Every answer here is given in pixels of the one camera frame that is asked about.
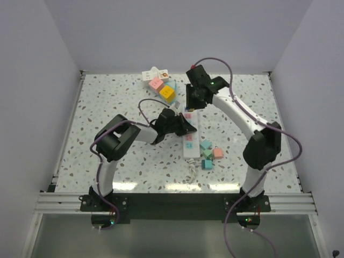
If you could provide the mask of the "light cyan charger plug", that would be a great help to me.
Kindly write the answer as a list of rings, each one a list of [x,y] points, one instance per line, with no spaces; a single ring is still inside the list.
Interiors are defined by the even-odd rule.
[[[212,147],[212,143],[207,139],[201,141],[199,145],[202,150],[210,149]]]

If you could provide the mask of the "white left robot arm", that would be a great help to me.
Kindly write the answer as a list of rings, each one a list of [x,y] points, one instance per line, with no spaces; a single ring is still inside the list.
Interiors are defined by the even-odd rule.
[[[135,141],[157,145],[167,134],[178,137],[189,136],[197,132],[197,127],[182,113],[164,108],[156,119],[145,125],[128,120],[121,114],[116,115],[95,136],[90,151],[99,158],[95,183],[90,187],[92,204],[100,211],[113,209],[112,180],[119,160],[127,154]]]

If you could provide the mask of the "salmon pink charger plug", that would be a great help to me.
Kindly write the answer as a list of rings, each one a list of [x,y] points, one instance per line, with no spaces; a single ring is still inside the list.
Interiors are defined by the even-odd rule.
[[[215,147],[213,149],[213,158],[222,159],[224,157],[223,150],[220,147]]]

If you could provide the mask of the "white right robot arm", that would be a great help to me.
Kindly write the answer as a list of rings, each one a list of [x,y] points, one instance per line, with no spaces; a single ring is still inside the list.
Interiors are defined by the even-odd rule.
[[[204,109],[212,104],[226,114],[248,140],[243,150],[247,164],[244,184],[240,188],[237,203],[245,211],[252,211],[264,195],[267,169],[281,152],[281,126],[268,123],[246,106],[233,92],[224,78],[211,78],[202,65],[193,66],[186,72],[187,110]]]

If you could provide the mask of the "green charger plug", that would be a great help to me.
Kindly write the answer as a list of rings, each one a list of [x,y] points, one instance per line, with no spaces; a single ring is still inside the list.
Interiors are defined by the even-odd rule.
[[[202,157],[206,160],[212,160],[213,159],[213,151],[210,149],[203,150]]]

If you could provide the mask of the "white power strip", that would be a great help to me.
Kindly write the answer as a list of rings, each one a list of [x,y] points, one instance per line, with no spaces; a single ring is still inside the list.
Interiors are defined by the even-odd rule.
[[[196,132],[183,136],[183,157],[185,160],[198,159],[200,158],[198,112],[184,112],[183,115],[187,122],[196,129]]]

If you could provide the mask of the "teal blue charger plug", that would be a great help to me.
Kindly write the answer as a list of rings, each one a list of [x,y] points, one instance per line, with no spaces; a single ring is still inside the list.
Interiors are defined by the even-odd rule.
[[[203,159],[201,161],[201,168],[203,170],[211,170],[213,168],[212,160]]]

